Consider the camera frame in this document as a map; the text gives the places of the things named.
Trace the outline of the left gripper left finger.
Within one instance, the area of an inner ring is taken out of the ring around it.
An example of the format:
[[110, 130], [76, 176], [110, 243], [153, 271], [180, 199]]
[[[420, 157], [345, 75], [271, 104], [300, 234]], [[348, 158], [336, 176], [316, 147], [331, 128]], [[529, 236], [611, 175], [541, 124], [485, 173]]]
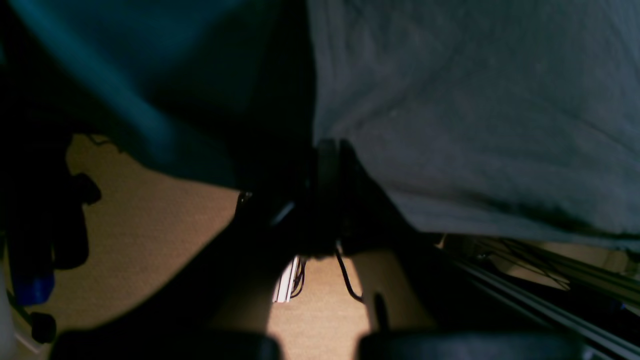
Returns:
[[338, 145], [320, 142], [302, 162], [274, 173], [231, 222], [162, 289], [93, 329], [66, 332], [52, 360], [278, 360], [267, 335], [276, 284], [295, 255], [321, 255], [323, 171], [338, 169]]

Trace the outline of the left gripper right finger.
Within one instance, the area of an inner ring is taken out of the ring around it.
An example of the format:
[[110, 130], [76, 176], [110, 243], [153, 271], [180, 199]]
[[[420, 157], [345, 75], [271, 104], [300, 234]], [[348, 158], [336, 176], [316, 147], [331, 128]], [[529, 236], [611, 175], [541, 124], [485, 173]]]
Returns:
[[371, 333], [359, 360], [614, 360], [614, 343], [548, 312], [526, 309], [460, 268], [412, 227], [338, 143], [345, 202], [342, 248], [362, 286]]

